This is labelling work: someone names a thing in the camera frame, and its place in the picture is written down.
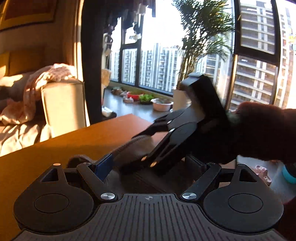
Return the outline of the pink white bowl planter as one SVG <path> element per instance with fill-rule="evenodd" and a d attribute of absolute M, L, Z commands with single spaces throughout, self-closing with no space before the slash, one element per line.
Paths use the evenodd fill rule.
<path fill-rule="evenodd" d="M 151 103 L 155 111 L 166 112 L 171 109 L 174 102 L 168 99 L 154 98 Z"/>

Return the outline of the white ribbed plant pot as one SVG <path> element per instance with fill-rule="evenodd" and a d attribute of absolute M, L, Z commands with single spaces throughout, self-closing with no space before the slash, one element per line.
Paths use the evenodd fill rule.
<path fill-rule="evenodd" d="M 191 100 L 183 90 L 173 90 L 173 111 L 188 108 L 191 105 Z"/>

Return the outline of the green leafy small plant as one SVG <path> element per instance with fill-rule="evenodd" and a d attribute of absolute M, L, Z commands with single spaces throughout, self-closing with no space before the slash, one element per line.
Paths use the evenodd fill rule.
<path fill-rule="evenodd" d="M 142 105 L 152 104 L 152 99 L 154 99 L 154 96 L 151 94 L 141 94 L 139 96 L 139 102 Z"/>

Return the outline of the white upright vacuum cleaner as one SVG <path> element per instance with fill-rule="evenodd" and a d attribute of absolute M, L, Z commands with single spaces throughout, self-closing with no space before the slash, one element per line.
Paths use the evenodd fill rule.
<path fill-rule="evenodd" d="M 104 94 L 105 89 L 108 87 L 111 78 L 111 71 L 107 69 L 107 61 L 109 60 L 111 54 L 113 39 L 109 34 L 103 34 L 103 48 L 102 48 L 102 63 L 101 63 L 101 110 L 102 110 L 102 119 L 107 120 L 114 118 L 116 113 L 111 109 L 104 106 Z"/>

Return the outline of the beige sofa with cover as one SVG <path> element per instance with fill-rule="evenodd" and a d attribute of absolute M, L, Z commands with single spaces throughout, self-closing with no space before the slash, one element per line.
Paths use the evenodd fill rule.
<path fill-rule="evenodd" d="M 1 33 L 1 155 L 87 125 L 84 84 L 45 27 Z"/>

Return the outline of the pink toy on floor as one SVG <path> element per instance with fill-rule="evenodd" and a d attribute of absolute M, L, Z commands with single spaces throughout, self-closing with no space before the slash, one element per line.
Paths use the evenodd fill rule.
<path fill-rule="evenodd" d="M 253 172 L 267 185 L 270 186 L 272 179 L 268 175 L 268 169 L 263 166 L 255 166 Z"/>

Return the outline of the tall palm plant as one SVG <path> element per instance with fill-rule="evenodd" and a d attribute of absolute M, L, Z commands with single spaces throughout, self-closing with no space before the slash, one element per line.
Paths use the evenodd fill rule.
<path fill-rule="evenodd" d="M 196 71 L 198 61 L 208 55 L 218 55 L 226 61 L 231 47 L 228 43 L 234 32 L 234 20 L 227 1 L 173 1 L 181 16 L 184 30 L 182 56 L 177 89 L 181 82 Z"/>

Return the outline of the red plant pot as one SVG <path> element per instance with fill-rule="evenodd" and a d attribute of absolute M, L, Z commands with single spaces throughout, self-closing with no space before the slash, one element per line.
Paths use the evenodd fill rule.
<path fill-rule="evenodd" d="M 127 97 L 128 98 L 132 98 L 134 101 L 139 101 L 139 97 L 141 96 L 142 94 L 135 94 L 135 93 L 132 93 L 132 92 L 127 92 Z"/>

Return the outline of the pink floral blanket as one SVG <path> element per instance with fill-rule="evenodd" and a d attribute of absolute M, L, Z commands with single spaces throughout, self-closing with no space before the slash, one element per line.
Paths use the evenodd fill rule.
<path fill-rule="evenodd" d="M 31 74 L 23 90 L 23 100 L 10 102 L 1 111 L 1 122 L 7 126 L 31 121 L 36 113 L 36 102 L 41 99 L 41 88 L 51 82 L 69 79 L 77 79 L 77 70 L 64 63 L 46 66 Z"/>

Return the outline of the striped grey knit garment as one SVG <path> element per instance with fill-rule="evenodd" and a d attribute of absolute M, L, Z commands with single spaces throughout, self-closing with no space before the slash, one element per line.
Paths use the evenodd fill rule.
<path fill-rule="evenodd" d="M 155 143 L 150 136 L 132 138 L 110 152 L 113 156 L 113 168 L 104 183 L 120 197 L 125 193 L 182 194 L 189 188 L 193 179 L 186 176 L 185 160 L 178 161 L 174 166 L 165 170 L 140 168 L 140 162 L 154 149 Z M 72 157 L 67 164 L 70 170 L 66 174 L 70 185 L 91 191 L 77 172 L 77 166 L 83 163 L 94 163 L 95 160 L 86 155 Z"/>

